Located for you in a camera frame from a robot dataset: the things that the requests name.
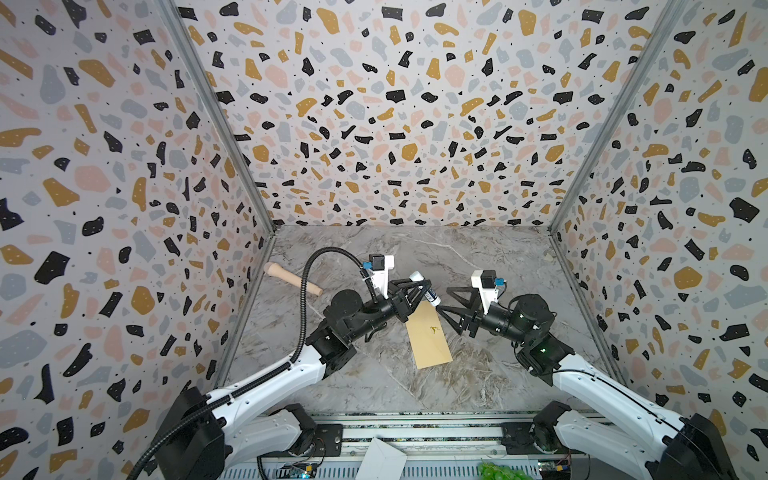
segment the terrazzo wallpaper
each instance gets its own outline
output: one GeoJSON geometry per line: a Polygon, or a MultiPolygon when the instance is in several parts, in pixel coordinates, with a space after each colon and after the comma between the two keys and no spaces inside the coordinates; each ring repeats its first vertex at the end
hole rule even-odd
{"type": "Polygon", "coordinates": [[[557,233],[631,387],[710,418],[745,480],[768,475],[767,8],[688,2],[557,233]]]}
{"type": "Polygon", "coordinates": [[[0,15],[0,477],[124,478],[211,388],[263,231],[153,3],[0,15]]]}
{"type": "Polygon", "coordinates": [[[542,225],[661,0],[178,0],[277,224],[542,225]]]}

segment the black cable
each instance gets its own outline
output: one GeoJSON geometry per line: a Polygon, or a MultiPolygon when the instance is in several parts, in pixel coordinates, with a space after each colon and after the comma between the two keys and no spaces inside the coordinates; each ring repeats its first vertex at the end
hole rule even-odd
{"type": "Polygon", "coordinates": [[[290,362],[285,362],[283,365],[278,366],[271,372],[268,372],[267,374],[262,375],[258,379],[255,379],[252,382],[249,382],[246,385],[243,385],[242,387],[235,390],[231,394],[224,396],[212,403],[209,403],[205,405],[203,408],[197,410],[195,413],[192,413],[191,415],[181,419],[176,425],[174,425],[167,432],[165,432],[163,436],[161,436],[159,439],[157,439],[156,441],[153,441],[150,444],[150,446],[144,451],[144,453],[141,454],[141,457],[139,457],[139,459],[136,461],[136,464],[131,469],[131,473],[128,474],[128,477],[126,477],[126,480],[136,480],[139,474],[141,474],[141,470],[143,470],[144,467],[147,466],[147,463],[152,459],[154,454],[157,453],[157,451],[160,450],[160,448],[163,445],[165,445],[170,440],[172,440],[181,430],[185,429],[186,427],[191,425],[193,422],[196,422],[197,420],[204,417],[205,415],[212,412],[213,410],[219,408],[220,406],[224,406],[227,403],[231,402],[232,400],[236,399],[237,397],[243,395],[245,392],[248,392],[256,388],[262,383],[265,383],[267,380],[273,379],[274,377],[278,376],[280,373],[288,370],[291,367],[292,363],[296,363],[296,361],[299,358],[299,355],[301,354],[301,349],[304,346],[304,340],[306,338],[306,283],[307,283],[307,278],[310,274],[310,267],[312,266],[312,263],[315,261],[317,257],[327,252],[341,253],[342,255],[354,261],[355,265],[357,265],[358,268],[360,268],[360,275],[366,281],[366,286],[368,287],[368,291],[371,294],[373,301],[374,302],[376,301],[376,291],[373,289],[373,282],[368,276],[368,272],[366,272],[366,269],[363,268],[362,262],[358,260],[357,257],[352,255],[350,252],[338,247],[324,247],[317,250],[315,253],[313,253],[310,256],[310,259],[307,260],[307,263],[304,266],[304,272],[301,277],[301,291],[300,291],[301,325],[300,325],[300,331],[299,331],[299,342],[298,342],[298,345],[296,346],[296,350],[293,352],[293,356],[291,356],[290,362]]]}
{"type": "Polygon", "coordinates": [[[261,457],[256,457],[256,467],[259,469],[259,477],[261,480],[266,480],[266,473],[264,473],[264,465],[261,462],[261,457]]]}
{"type": "Polygon", "coordinates": [[[592,475],[592,455],[587,454],[587,476],[584,477],[584,480],[587,480],[589,475],[592,475]]]}
{"type": "Polygon", "coordinates": [[[647,408],[645,405],[643,405],[642,403],[638,402],[636,399],[634,399],[634,398],[632,398],[631,396],[627,395],[627,393],[626,393],[626,392],[622,392],[622,391],[621,391],[621,389],[619,389],[618,387],[616,387],[616,385],[613,385],[612,383],[610,383],[610,382],[607,382],[605,379],[603,379],[603,378],[601,378],[601,377],[599,377],[599,376],[597,376],[597,375],[595,375],[595,374],[593,374],[593,373],[585,372],[584,370],[578,370],[578,369],[560,369],[560,370],[555,370],[554,372],[552,372],[552,375],[554,375],[555,373],[567,373],[567,372],[575,372],[575,373],[580,373],[580,374],[582,374],[582,375],[590,376],[590,377],[592,377],[593,379],[594,379],[594,378],[597,378],[598,380],[600,380],[601,382],[603,382],[605,385],[608,385],[608,386],[610,386],[612,389],[616,390],[616,391],[617,391],[617,392],[619,392],[621,395],[623,395],[623,396],[627,397],[629,400],[631,400],[632,402],[636,403],[636,404],[637,404],[637,405],[638,405],[640,408],[642,408],[643,410],[645,410],[647,413],[651,414],[651,415],[652,415],[654,418],[656,418],[656,420],[658,420],[659,422],[662,422],[663,424],[665,424],[665,425],[666,425],[666,426],[668,426],[669,428],[673,429],[675,432],[677,432],[679,435],[681,435],[681,436],[682,436],[684,439],[686,439],[686,440],[687,440],[687,441],[688,441],[688,442],[689,442],[689,443],[690,443],[692,446],[696,447],[696,450],[698,450],[698,451],[699,451],[699,453],[701,454],[701,456],[702,456],[703,458],[706,458],[706,459],[707,459],[707,462],[710,464],[710,467],[712,467],[712,471],[713,471],[713,472],[717,472],[717,467],[715,466],[715,464],[712,462],[712,460],[709,458],[709,456],[707,456],[707,454],[705,454],[705,453],[704,453],[704,451],[703,451],[703,450],[702,450],[702,449],[701,449],[701,448],[700,448],[698,445],[696,445],[696,443],[695,443],[693,440],[691,440],[691,439],[689,439],[688,437],[686,437],[686,436],[685,436],[685,434],[684,434],[684,433],[682,433],[682,431],[680,431],[680,430],[679,430],[677,427],[675,427],[674,425],[671,425],[671,424],[670,424],[670,423],[669,423],[667,420],[659,418],[659,416],[658,416],[658,415],[656,415],[655,413],[653,413],[653,412],[652,412],[651,410],[649,410],[649,409],[648,409],[648,408],[647,408]]]}
{"type": "Polygon", "coordinates": [[[357,267],[360,269],[360,276],[362,276],[362,278],[366,281],[366,286],[368,287],[368,292],[371,294],[371,298],[374,302],[376,301],[376,291],[373,289],[373,282],[368,276],[366,269],[363,268],[362,262],[357,260],[357,257],[344,250],[343,248],[338,247],[324,247],[316,250],[315,253],[310,255],[310,258],[306,261],[306,264],[304,265],[304,271],[301,274],[301,288],[299,291],[299,312],[301,322],[299,328],[299,343],[296,346],[296,351],[293,352],[293,355],[290,357],[291,363],[296,363],[296,361],[299,359],[301,349],[304,347],[304,339],[306,338],[306,284],[310,276],[310,268],[312,268],[312,263],[317,257],[328,252],[341,253],[351,261],[355,262],[355,265],[357,265],[357,267]]]}
{"type": "Polygon", "coordinates": [[[315,467],[315,468],[320,468],[320,466],[323,464],[323,462],[326,461],[326,450],[327,450],[327,448],[326,448],[326,443],[323,441],[323,439],[321,439],[320,437],[318,437],[317,439],[320,440],[322,442],[322,444],[323,444],[323,457],[320,459],[320,463],[318,463],[317,466],[315,467]]]}
{"type": "Polygon", "coordinates": [[[170,440],[172,440],[181,430],[188,427],[193,422],[196,422],[198,419],[202,418],[203,416],[207,415],[208,413],[211,413],[213,410],[219,408],[220,406],[224,406],[227,403],[231,402],[233,399],[236,399],[237,397],[243,395],[245,392],[261,385],[262,383],[266,382],[267,380],[271,380],[274,377],[278,376],[280,373],[288,370],[290,367],[290,363],[285,362],[283,365],[278,366],[276,369],[272,370],[271,372],[268,372],[265,375],[262,375],[256,380],[253,380],[251,383],[248,383],[247,385],[235,390],[229,395],[223,396],[220,399],[209,403],[208,405],[204,406],[203,408],[197,410],[195,413],[184,417],[181,419],[176,425],[170,428],[165,435],[161,436],[156,441],[153,441],[149,448],[144,451],[143,454],[141,454],[141,457],[136,461],[136,465],[131,469],[131,473],[128,474],[128,477],[126,477],[126,480],[136,480],[136,478],[139,477],[139,474],[141,474],[141,470],[144,469],[144,467],[147,465],[147,463],[152,459],[155,453],[157,453],[160,448],[168,443],[170,440]]]}
{"type": "Polygon", "coordinates": [[[503,289],[503,290],[502,290],[502,292],[501,292],[501,293],[500,293],[500,294],[499,294],[499,295],[496,297],[496,302],[498,302],[498,301],[501,299],[501,297],[502,297],[502,296],[503,296],[505,293],[507,293],[507,283],[506,283],[506,282],[504,282],[504,289],[503,289]]]}

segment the gray marble surface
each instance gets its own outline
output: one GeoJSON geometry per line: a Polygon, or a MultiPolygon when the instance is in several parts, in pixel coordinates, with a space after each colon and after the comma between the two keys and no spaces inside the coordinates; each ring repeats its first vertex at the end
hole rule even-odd
{"type": "MultiPolygon", "coordinates": [[[[369,253],[395,255],[390,279],[419,270],[445,304],[447,286],[469,286],[473,270],[494,269],[507,280],[502,297],[538,293],[558,313],[551,331],[604,369],[587,324],[544,231],[512,227],[281,227],[270,261],[301,273],[320,247],[342,247],[367,260],[369,253]]],[[[324,289],[307,296],[308,333],[336,292],[353,288],[367,300],[354,264],[326,253],[313,264],[310,281],[324,289]]],[[[356,342],[346,367],[305,388],[283,404],[300,402],[314,412],[535,411],[551,400],[586,409],[578,400],[530,376],[506,339],[479,331],[457,336],[442,320],[453,362],[417,370],[404,325],[390,322],[370,343],[356,342]]],[[[299,289],[265,276],[237,346],[228,381],[234,382],[293,351],[299,329],[299,289]]]]}

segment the metal frame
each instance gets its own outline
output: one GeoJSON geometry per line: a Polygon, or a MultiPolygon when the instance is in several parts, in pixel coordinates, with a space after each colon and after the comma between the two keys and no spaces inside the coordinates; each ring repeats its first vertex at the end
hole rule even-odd
{"type": "Polygon", "coordinates": [[[600,357],[603,359],[603,362],[605,362],[607,370],[606,373],[621,385],[626,386],[627,380],[621,374],[619,365],[611,355],[611,349],[608,347],[608,342],[603,336],[603,331],[598,325],[594,315],[592,315],[591,310],[589,310],[587,297],[584,296],[584,292],[581,290],[578,283],[576,283],[576,277],[574,276],[573,272],[571,272],[571,269],[568,268],[568,262],[565,260],[565,252],[561,249],[561,246],[552,235],[549,237],[549,243],[552,245],[554,254],[558,258],[558,263],[560,263],[560,268],[565,274],[565,279],[568,281],[568,286],[571,288],[571,292],[574,294],[578,309],[581,311],[581,316],[583,316],[584,320],[587,322],[587,328],[589,329],[589,333],[592,335],[594,345],[598,348],[600,357]]]}
{"type": "Polygon", "coordinates": [[[259,287],[261,286],[261,280],[263,280],[265,275],[264,264],[268,262],[272,256],[272,249],[275,247],[276,240],[276,235],[272,235],[262,250],[263,255],[259,259],[256,272],[253,273],[255,277],[250,283],[250,290],[248,290],[245,302],[243,302],[243,308],[237,314],[237,325],[235,325],[235,330],[232,332],[231,343],[227,347],[227,351],[224,353],[222,358],[221,370],[219,375],[216,377],[216,382],[214,382],[214,388],[220,388],[227,384],[227,377],[230,374],[232,362],[235,360],[237,347],[240,345],[240,339],[243,338],[245,325],[248,323],[248,316],[250,315],[251,308],[253,308],[253,302],[256,301],[256,294],[258,293],[259,287]]]}
{"type": "Polygon", "coordinates": [[[264,264],[269,260],[270,255],[272,254],[272,249],[275,245],[276,228],[264,202],[262,201],[259,189],[253,181],[250,170],[248,166],[245,165],[243,153],[240,151],[240,148],[234,139],[229,122],[227,122],[227,119],[224,117],[224,114],[219,107],[216,94],[208,83],[203,64],[197,56],[197,50],[192,45],[189,35],[187,35],[187,29],[184,27],[184,23],[181,20],[176,3],[174,0],[155,0],[155,5],[157,6],[158,14],[162,18],[163,23],[168,28],[173,43],[177,46],[179,57],[187,66],[187,71],[192,79],[192,83],[197,89],[197,93],[200,95],[200,101],[203,103],[204,109],[210,115],[214,128],[216,128],[219,133],[224,150],[227,156],[232,160],[237,176],[240,178],[243,189],[250,199],[250,202],[253,204],[253,208],[256,210],[255,214],[259,218],[261,227],[268,239],[266,248],[259,252],[261,258],[259,258],[259,261],[255,266],[255,271],[252,270],[252,274],[254,275],[253,280],[250,283],[250,288],[246,295],[245,302],[243,303],[243,307],[237,314],[237,324],[235,325],[232,340],[224,352],[219,374],[214,382],[215,387],[221,387],[226,384],[230,367],[232,366],[235,353],[237,352],[237,346],[240,344],[240,338],[243,336],[243,331],[245,330],[251,307],[256,300],[256,294],[264,276],[264,264]]]}
{"type": "Polygon", "coordinates": [[[576,304],[578,304],[581,315],[587,321],[587,327],[592,334],[592,339],[598,348],[598,352],[600,352],[600,356],[603,358],[603,361],[606,364],[607,373],[611,376],[611,378],[623,385],[627,385],[627,381],[621,374],[621,370],[619,369],[616,360],[611,355],[611,349],[608,347],[607,341],[603,336],[603,332],[598,326],[595,316],[592,314],[589,308],[587,297],[584,295],[584,291],[576,282],[571,269],[568,268],[564,246],[562,246],[554,238],[554,235],[556,235],[560,230],[563,221],[565,220],[566,216],[569,215],[571,208],[578,198],[579,192],[589,180],[589,174],[598,164],[603,151],[605,151],[608,143],[611,141],[611,137],[616,131],[616,128],[621,123],[621,120],[624,118],[624,115],[627,113],[627,110],[629,109],[631,103],[634,101],[635,96],[639,94],[640,88],[645,81],[648,71],[656,63],[656,59],[664,48],[664,45],[667,43],[667,39],[669,39],[669,37],[672,35],[672,31],[674,30],[677,21],[683,14],[686,4],[687,3],[685,0],[668,0],[667,4],[662,9],[658,20],[656,20],[656,25],[654,25],[652,30],[651,37],[645,44],[643,53],[641,54],[640,59],[637,61],[637,65],[630,73],[626,85],[621,89],[621,92],[616,99],[616,103],[612,107],[611,111],[608,112],[608,116],[605,120],[605,123],[603,124],[602,129],[600,130],[600,133],[592,143],[592,146],[587,152],[584,163],[576,172],[576,175],[571,182],[571,186],[568,188],[568,192],[566,192],[563,201],[558,207],[558,211],[555,212],[554,216],[552,217],[552,222],[550,222],[547,227],[549,231],[549,241],[558,258],[560,268],[562,268],[565,274],[565,278],[568,281],[568,285],[571,288],[574,297],[576,298],[576,304]]]}
{"type": "Polygon", "coordinates": [[[565,193],[565,198],[560,202],[558,211],[555,212],[552,217],[552,222],[549,224],[548,229],[550,234],[557,232],[563,223],[563,220],[568,215],[568,211],[578,198],[578,192],[587,182],[589,174],[598,164],[600,156],[605,150],[608,142],[611,141],[611,137],[616,131],[616,127],[624,118],[624,114],[627,112],[631,102],[634,100],[635,95],[640,92],[641,85],[646,78],[650,67],[656,62],[656,58],[661,52],[664,45],[667,43],[667,39],[672,34],[674,26],[677,24],[677,20],[683,14],[685,6],[689,2],[685,0],[669,0],[661,10],[656,25],[652,30],[650,39],[643,47],[643,53],[640,55],[637,65],[630,73],[627,83],[624,88],[619,92],[616,103],[608,112],[608,116],[605,119],[598,137],[595,138],[592,146],[587,152],[587,156],[584,158],[584,163],[579,167],[576,172],[576,176],[571,182],[571,186],[568,188],[568,192],[565,193]]]}
{"type": "MultiPolygon", "coordinates": [[[[476,468],[480,460],[509,465],[524,472],[525,466],[528,466],[527,473],[530,475],[538,474],[538,462],[564,458],[561,454],[506,454],[502,445],[502,423],[530,423],[534,417],[532,412],[310,414],[318,425],[340,423],[344,427],[343,436],[339,439],[341,455],[326,457],[316,478],[354,478],[356,468],[374,437],[383,439],[408,455],[403,478],[477,478],[477,471],[472,468],[476,468]]],[[[599,413],[586,412],[582,415],[593,422],[610,425],[599,413]]],[[[578,453],[572,456],[587,458],[578,453]]],[[[295,461],[295,458],[265,458],[263,463],[267,477],[275,478],[277,468],[295,461]]],[[[319,459],[312,458],[311,462],[317,463],[319,459]]],[[[256,471],[255,462],[244,462],[227,469],[221,478],[256,478],[256,471]]]]}
{"type": "Polygon", "coordinates": [[[213,87],[208,83],[203,64],[200,62],[200,57],[197,56],[197,50],[192,45],[190,36],[187,35],[187,29],[184,27],[184,23],[181,20],[176,3],[174,0],[155,0],[155,5],[157,5],[157,8],[159,9],[160,17],[168,28],[168,32],[170,33],[174,44],[178,47],[179,57],[187,66],[187,71],[192,78],[192,83],[197,89],[197,93],[200,95],[200,101],[203,102],[205,110],[207,110],[210,115],[214,128],[219,132],[221,141],[224,144],[224,149],[232,160],[237,175],[243,180],[243,189],[250,198],[253,208],[256,209],[265,230],[268,230],[267,234],[270,237],[273,237],[275,234],[275,224],[267,212],[264,202],[261,200],[259,189],[256,187],[256,183],[250,175],[248,166],[245,165],[245,162],[243,161],[243,153],[237,146],[229,122],[227,122],[224,113],[221,111],[221,108],[219,108],[219,101],[216,99],[213,87]]]}

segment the wooden rolling pin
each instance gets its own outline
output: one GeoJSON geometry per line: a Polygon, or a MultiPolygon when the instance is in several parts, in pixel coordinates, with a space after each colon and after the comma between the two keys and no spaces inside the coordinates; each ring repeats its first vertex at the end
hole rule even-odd
{"type": "MultiPolygon", "coordinates": [[[[269,276],[276,276],[277,278],[284,280],[291,285],[301,288],[301,277],[292,274],[288,270],[285,270],[277,263],[267,262],[264,265],[264,273],[269,276]]],[[[317,296],[323,295],[323,289],[311,282],[306,283],[306,291],[317,296]]]]}

